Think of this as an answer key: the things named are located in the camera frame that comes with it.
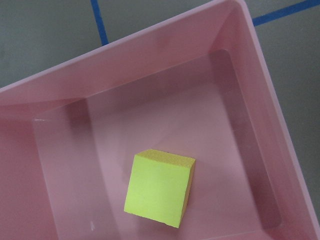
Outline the yellow foam block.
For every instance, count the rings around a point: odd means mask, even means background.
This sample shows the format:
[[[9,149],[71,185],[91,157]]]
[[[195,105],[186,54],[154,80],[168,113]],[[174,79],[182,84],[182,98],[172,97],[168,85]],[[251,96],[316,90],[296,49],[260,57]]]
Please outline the yellow foam block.
[[[134,155],[124,211],[179,228],[196,160],[156,149]]]

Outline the pink plastic bin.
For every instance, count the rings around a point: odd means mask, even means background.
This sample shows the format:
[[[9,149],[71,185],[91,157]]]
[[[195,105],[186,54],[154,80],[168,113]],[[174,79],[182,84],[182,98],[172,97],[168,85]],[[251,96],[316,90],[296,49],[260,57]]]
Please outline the pink plastic bin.
[[[179,228],[124,212],[133,158],[196,160]],[[0,90],[3,240],[317,240],[246,3],[214,0]]]

